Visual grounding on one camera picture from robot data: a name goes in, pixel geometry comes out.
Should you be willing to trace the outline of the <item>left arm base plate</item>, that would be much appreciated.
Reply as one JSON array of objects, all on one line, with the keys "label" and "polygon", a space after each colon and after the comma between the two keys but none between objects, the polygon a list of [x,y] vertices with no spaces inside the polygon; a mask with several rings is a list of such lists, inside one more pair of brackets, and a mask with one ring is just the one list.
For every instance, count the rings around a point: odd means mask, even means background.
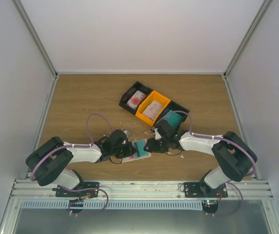
[{"label": "left arm base plate", "polygon": [[57,186],[56,188],[53,188],[52,191],[55,192],[56,197],[69,197],[69,203],[70,205],[70,211],[77,215],[83,209],[75,209],[79,207],[83,207],[83,202],[86,199],[89,198],[95,198],[98,197],[98,191],[97,190],[91,190],[91,188],[99,188],[100,183],[99,182],[80,182],[75,188],[75,192],[71,192],[69,190],[66,190],[65,188],[62,188],[61,186]]}]

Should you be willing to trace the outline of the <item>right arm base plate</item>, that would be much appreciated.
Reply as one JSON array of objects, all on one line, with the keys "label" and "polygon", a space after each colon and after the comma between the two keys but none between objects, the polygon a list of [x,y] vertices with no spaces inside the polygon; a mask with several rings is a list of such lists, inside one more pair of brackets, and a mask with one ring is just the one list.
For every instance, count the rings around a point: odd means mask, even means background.
[{"label": "right arm base plate", "polygon": [[214,215],[221,199],[228,197],[225,184],[212,189],[202,182],[184,182],[179,186],[179,190],[184,193],[185,198],[200,198],[202,210],[206,214]]}]

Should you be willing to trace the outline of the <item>beige leather card holder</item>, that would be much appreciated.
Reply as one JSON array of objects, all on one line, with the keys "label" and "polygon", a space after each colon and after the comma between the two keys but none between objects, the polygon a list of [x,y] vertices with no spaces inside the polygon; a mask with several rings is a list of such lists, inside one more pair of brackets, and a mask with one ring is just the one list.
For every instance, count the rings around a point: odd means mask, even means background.
[{"label": "beige leather card holder", "polygon": [[147,139],[132,141],[132,146],[136,149],[136,152],[132,156],[123,158],[122,163],[151,157],[151,153],[144,150],[146,143],[147,143]]}]

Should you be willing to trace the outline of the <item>teal card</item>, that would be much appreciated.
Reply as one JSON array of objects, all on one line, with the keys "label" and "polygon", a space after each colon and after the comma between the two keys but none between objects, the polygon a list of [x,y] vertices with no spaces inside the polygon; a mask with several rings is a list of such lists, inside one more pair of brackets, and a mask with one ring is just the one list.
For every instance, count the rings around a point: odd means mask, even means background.
[{"label": "teal card", "polygon": [[136,154],[142,156],[142,158],[150,156],[149,152],[144,151],[144,146],[146,142],[147,139],[141,139],[132,142],[133,146],[136,148]]}]

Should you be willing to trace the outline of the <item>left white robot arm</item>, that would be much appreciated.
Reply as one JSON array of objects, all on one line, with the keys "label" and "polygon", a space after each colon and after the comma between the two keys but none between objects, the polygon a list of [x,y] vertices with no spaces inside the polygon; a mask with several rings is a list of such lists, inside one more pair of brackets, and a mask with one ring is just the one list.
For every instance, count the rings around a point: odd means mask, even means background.
[{"label": "left white robot arm", "polygon": [[70,144],[53,137],[29,155],[25,161],[31,171],[30,180],[40,186],[56,184],[73,197],[82,195],[84,185],[78,173],[68,170],[71,163],[101,163],[134,155],[137,148],[128,140],[128,131],[115,130],[109,137],[90,144]]}]

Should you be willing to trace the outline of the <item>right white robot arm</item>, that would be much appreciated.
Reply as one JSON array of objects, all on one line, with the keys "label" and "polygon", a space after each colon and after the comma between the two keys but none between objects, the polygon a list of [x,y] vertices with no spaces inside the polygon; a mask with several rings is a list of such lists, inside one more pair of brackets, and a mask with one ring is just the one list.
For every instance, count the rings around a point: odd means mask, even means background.
[{"label": "right white robot arm", "polygon": [[160,121],[154,132],[155,137],[148,139],[144,146],[147,152],[166,153],[169,149],[178,149],[214,156],[219,166],[199,181],[199,191],[204,197],[211,197],[220,185],[240,182],[255,172],[257,156],[234,132],[218,136],[196,134],[175,129],[166,120]]}]

